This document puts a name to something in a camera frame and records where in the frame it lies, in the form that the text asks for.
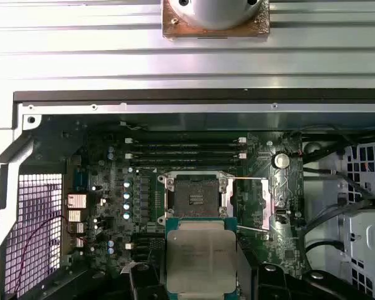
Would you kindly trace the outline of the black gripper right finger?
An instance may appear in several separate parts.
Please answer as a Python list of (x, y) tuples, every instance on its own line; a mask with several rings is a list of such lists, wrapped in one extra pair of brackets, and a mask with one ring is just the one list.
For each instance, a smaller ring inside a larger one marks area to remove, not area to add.
[(238, 299), (356, 299), (357, 291), (332, 274), (312, 270), (301, 278), (282, 267), (260, 263), (250, 249), (237, 247)]

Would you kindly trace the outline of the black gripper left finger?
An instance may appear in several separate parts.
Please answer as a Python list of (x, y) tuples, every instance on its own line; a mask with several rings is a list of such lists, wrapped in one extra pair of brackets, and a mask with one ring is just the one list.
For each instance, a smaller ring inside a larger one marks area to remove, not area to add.
[(132, 297), (135, 300), (166, 300), (168, 293), (151, 264), (134, 264), (129, 270)]

